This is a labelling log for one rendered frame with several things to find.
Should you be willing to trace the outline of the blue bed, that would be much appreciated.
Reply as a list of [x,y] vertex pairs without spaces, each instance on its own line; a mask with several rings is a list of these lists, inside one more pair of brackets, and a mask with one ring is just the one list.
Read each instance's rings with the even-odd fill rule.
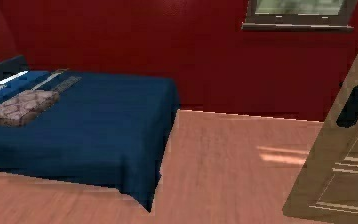
[[[7,83],[29,71],[23,56],[0,62]],[[0,126],[0,171],[115,188],[151,209],[179,109],[173,80],[65,71],[32,88],[81,80],[22,127]]]

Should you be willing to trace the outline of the grey patterned flat strip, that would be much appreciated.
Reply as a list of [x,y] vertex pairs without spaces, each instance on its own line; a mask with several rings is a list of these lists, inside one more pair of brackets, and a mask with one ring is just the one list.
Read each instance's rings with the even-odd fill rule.
[[65,90],[67,90],[68,88],[72,87],[73,85],[75,85],[77,82],[79,82],[81,80],[80,77],[76,77],[76,76],[71,76],[68,79],[64,80],[63,82],[59,83],[57,86],[55,86],[53,88],[54,92],[57,93],[62,93]]

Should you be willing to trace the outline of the grey framed window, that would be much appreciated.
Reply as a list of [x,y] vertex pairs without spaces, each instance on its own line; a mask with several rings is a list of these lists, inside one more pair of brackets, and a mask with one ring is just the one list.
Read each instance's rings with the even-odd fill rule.
[[243,30],[351,31],[358,0],[248,0]]

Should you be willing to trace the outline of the pink patterned pillow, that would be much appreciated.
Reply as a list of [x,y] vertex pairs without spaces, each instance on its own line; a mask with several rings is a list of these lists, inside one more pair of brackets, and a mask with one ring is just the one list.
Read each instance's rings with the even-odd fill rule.
[[28,124],[59,100],[59,93],[26,90],[0,104],[0,126],[20,127]]

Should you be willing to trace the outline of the tan wooden room door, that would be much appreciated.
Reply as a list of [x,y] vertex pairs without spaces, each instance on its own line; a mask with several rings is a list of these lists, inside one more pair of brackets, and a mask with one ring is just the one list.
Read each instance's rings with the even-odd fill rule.
[[358,54],[284,204],[289,217],[358,224],[358,121],[336,120],[358,85]]

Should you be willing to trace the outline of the blue pillow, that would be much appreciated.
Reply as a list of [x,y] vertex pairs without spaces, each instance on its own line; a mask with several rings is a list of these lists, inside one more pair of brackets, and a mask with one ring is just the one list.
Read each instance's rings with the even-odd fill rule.
[[48,71],[29,71],[15,78],[0,90],[0,103],[12,98],[22,91],[29,90],[50,76]]

